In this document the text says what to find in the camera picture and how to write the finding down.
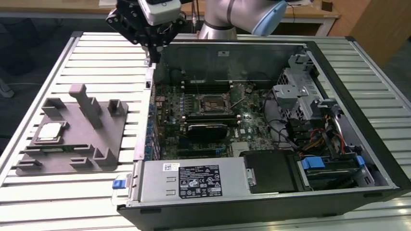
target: metal case frame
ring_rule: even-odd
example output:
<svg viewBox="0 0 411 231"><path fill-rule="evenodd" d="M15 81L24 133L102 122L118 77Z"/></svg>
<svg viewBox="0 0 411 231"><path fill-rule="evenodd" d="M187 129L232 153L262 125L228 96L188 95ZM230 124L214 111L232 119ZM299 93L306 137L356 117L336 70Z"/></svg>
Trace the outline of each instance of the metal case frame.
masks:
<svg viewBox="0 0 411 231"><path fill-rule="evenodd" d="M175 42L204 42L203 40L176 40ZM207 43L230 43L212 40ZM270 43L247 40L235 43ZM392 157L375 129L367 120L334 68L318 45L312 41L275 41L274 43L302 44L315 57L315 65L327 77L340 107L350 114L350 123L366 138L367 148L374 154L396 187L379 187L374 190L359 189L347 192L330 190L307 192L304 195L262 197L254 200L215 201L210 203L168 203L167 205L138 205L128 202L118 206L118 212L143 230L167 230L175 228L215 226L235 223L263 222L292 218L328 217L340 215L355 208L378 201L387 201L411 191L411 182ZM142 161L135 163L135 170L143 169Z"/></svg>

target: blue latch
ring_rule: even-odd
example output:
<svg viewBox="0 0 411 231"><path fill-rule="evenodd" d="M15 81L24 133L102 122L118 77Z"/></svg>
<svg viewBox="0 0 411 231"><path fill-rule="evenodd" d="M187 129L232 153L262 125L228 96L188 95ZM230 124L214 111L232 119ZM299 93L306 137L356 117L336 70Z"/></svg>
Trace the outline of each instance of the blue latch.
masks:
<svg viewBox="0 0 411 231"><path fill-rule="evenodd" d="M364 161L364 159L362 158L362 156L358 155L355 158L356 158L356 160L358 160L359 166L360 166L360 167L364 167L364 166L366 166L366 161Z"/></svg>
<svg viewBox="0 0 411 231"><path fill-rule="evenodd" d="M114 189L126 189L126 180L114 180Z"/></svg>
<svg viewBox="0 0 411 231"><path fill-rule="evenodd" d="M318 156L315 157L306 157L302 160L303 169L308 168L323 168L326 167L323 159Z"/></svg>

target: warning label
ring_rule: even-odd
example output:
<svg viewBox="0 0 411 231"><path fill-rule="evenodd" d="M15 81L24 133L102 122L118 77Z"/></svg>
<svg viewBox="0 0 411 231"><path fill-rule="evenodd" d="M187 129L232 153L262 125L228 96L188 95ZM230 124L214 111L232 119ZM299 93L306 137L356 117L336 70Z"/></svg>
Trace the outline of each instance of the warning label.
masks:
<svg viewBox="0 0 411 231"><path fill-rule="evenodd" d="M179 167L182 199L223 196L218 165Z"/></svg>

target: slatted metal table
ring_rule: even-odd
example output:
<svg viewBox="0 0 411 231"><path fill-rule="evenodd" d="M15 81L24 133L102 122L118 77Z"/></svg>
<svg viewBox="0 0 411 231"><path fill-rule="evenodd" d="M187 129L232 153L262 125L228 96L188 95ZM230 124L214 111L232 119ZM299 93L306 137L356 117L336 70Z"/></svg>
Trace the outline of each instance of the slatted metal table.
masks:
<svg viewBox="0 0 411 231"><path fill-rule="evenodd" d="M35 98L10 145L0 157L2 230L136 230L116 213L127 190L112 200L112 180L132 170L134 147L139 130L139 103L144 88L146 53L118 33L75 33ZM194 35L179 35L194 39ZM239 39L312 40L318 43L370 122L407 175L411 177L411 104L355 41L346 38L275 36ZM320 79L328 93L324 79ZM130 112L122 141L120 165L114 172L19 177L15 165L23 158L42 121L40 106L47 97L66 102L72 83L86 83L87 93L98 100L120 99ZM410 230L411 195L363 206L343 216L252 223L196 230Z"/></svg>

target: metal plate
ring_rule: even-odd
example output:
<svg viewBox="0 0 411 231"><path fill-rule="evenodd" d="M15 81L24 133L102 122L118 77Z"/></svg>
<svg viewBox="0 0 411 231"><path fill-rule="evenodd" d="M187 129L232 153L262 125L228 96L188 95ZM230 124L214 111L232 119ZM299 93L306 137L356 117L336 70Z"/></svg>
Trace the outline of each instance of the metal plate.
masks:
<svg viewBox="0 0 411 231"><path fill-rule="evenodd" d="M195 36L180 35L179 39L182 38L194 39ZM376 67L364 59L364 55L352 43L339 37L272 36L256 38L239 36L239 39L314 40L319 44L343 82L354 84L348 85L350 92L360 108L366 110L370 122L405 172L411 177L410 108L388 83L387 77L375 71ZM2 230L136 230L134 225L116 213L114 206L114 204L124 204L127 190L119 191L118 200L112 200L111 184L118 175L132 171L132 150L142 120L139 116L142 94L136 90L130 91L132 88L126 85L136 85L134 89L142 85L143 88L146 69L143 67L67 67L66 64L68 60L92 60L92 65L99 65L98 60L131 60L139 63L146 54L139 46L112 43L112 41L126 41L118 33L84 33L79 40L91 41L91 43L82 42L82 46L68 46L67 57L63 56L63 62L56 64L55 73L51 74L55 78L51 79L48 94L55 93L64 101L70 101L66 85L86 83L87 90L94 89L91 96L98 97L99 101L111 99L116 95L116 99L128 102L130 113L120 151L122 165L110 173L18 177L12 165L22 158L19 151L30 143L27 139L32 137L36 131L35 125L43 117L39 108L35 108L34 119L22 126L22 136L16 132L14 143L7 149L10 152L4 153L0 159L3 160L4 156L11 154L4 171L7 177L4 179L0 177L0 180L4 180L0 187L0 226L4 225ZM356 87L356 83L366 83L366 85ZM368 83L376 83L374 85L376 89L367 87ZM409 230L411 219L403 216L411 215L410 196L411 194L407 194L388 202L366 205L338 217L304 218L191 230L294 230L295 227L308 231Z"/></svg>

